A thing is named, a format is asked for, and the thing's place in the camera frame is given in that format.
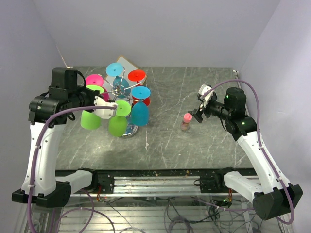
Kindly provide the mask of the magenta plastic wine glass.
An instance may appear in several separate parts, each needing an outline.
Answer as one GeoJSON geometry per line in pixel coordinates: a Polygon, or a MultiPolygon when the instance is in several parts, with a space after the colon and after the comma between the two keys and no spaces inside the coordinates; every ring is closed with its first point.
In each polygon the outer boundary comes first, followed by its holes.
{"type": "Polygon", "coordinates": [[[86,86],[99,86],[103,89],[101,95],[108,102],[110,97],[107,90],[104,88],[104,78],[100,74],[91,74],[86,78],[86,86]]]}

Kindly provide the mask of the green wine glass front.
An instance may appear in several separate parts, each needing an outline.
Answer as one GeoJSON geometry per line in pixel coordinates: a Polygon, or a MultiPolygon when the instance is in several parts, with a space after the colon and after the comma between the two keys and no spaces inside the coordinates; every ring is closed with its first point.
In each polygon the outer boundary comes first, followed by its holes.
{"type": "MultiPolygon", "coordinates": [[[[98,91],[98,96],[101,96],[104,92],[104,88],[101,86],[87,85],[86,87],[92,91],[98,91]]],[[[92,112],[83,110],[80,125],[86,130],[96,130],[101,126],[101,118],[92,112]]]]}

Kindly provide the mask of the green wine glass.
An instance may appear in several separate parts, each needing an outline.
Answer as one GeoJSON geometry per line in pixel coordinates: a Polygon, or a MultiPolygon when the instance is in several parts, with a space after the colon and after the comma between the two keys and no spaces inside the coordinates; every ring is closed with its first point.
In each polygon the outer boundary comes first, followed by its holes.
{"type": "Polygon", "coordinates": [[[127,116],[131,113],[131,105],[125,100],[116,101],[117,108],[115,116],[109,120],[108,131],[115,137],[125,134],[128,120],[127,116]]]}
{"type": "MultiPolygon", "coordinates": [[[[104,88],[101,86],[87,85],[86,87],[92,91],[98,91],[98,96],[101,96],[104,92],[104,88]]],[[[96,130],[101,126],[101,118],[92,112],[83,110],[80,125],[86,130],[96,130]]]]}

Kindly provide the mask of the blue wine glass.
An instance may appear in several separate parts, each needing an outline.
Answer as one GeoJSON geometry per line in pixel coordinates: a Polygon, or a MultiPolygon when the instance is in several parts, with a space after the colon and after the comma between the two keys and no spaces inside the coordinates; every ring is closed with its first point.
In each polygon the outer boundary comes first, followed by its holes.
{"type": "Polygon", "coordinates": [[[128,81],[124,78],[125,69],[120,63],[111,63],[106,68],[106,73],[109,76],[115,76],[112,83],[112,94],[120,99],[124,99],[130,95],[130,86],[128,81]]]}
{"type": "Polygon", "coordinates": [[[147,99],[150,94],[150,89],[145,86],[135,87],[132,91],[132,96],[138,100],[131,112],[132,123],[136,126],[142,127],[148,124],[149,109],[143,101],[147,99]]]}

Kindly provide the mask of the red plastic wine glass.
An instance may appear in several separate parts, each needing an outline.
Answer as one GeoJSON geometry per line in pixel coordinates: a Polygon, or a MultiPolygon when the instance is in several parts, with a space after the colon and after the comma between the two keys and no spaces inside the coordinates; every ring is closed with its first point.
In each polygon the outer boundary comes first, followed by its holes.
{"type": "MultiPolygon", "coordinates": [[[[133,71],[129,72],[129,74],[128,74],[128,79],[137,83],[136,87],[145,86],[143,79],[145,79],[146,77],[147,77],[146,73],[142,69],[133,70],[133,71]]],[[[138,102],[138,99],[135,98],[133,95],[132,95],[132,98],[133,98],[132,106],[134,106],[138,102]]],[[[144,99],[143,103],[145,103],[146,106],[148,106],[150,104],[150,98],[148,97],[148,98],[144,99]]]]}

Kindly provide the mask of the chrome wine glass rack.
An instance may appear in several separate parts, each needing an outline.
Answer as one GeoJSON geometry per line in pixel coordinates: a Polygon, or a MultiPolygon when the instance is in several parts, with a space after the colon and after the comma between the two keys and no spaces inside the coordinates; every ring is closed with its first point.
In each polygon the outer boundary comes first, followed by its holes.
{"type": "Polygon", "coordinates": [[[105,71],[107,77],[104,80],[109,85],[105,94],[108,94],[112,101],[123,100],[133,107],[138,99],[132,96],[132,90],[144,85],[147,78],[145,71],[138,68],[126,69],[119,62],[111,63],[105,71]]]}

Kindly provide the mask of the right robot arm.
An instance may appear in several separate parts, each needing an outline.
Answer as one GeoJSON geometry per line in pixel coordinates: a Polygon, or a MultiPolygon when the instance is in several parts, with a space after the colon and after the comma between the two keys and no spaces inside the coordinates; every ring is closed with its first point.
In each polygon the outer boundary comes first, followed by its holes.
{"type": "Polygon", "coordinates": [[[199,89],[198,99],[201,104],[189,114],[199,123],[203,121],[202,116],[219,118],[246,153],[260,181],[256,184],[229,167],[218,171],[215,188],[220,192],[229,188],[238,192],[252,203],[262,220],[292,214],[303,191],[300,185],[291,184],[265,147],[255,120],[246,114],[244,91],[228,88],[224,102],[220,103],[211,87],[204,84],[199,89]]]}

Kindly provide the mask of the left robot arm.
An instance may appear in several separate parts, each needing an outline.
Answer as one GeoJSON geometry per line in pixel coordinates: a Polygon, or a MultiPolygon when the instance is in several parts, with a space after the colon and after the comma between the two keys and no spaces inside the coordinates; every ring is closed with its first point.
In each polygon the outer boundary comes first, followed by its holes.
{"type": "Polygon", "coordinates": [[[92,106],[98,91],[79,86],[82,73],[73,68],[54,68],[47,93],[29,104],[31,149],[23,185],[12,193],[12,201],[36,204],[45,208],[63,207],[72,193],[81,189],[89,193],[99,188],[98,173],[80,168],[57,177],[56,160],[61,136],[67,120],[74,120],[71,108],[92,106]]]}

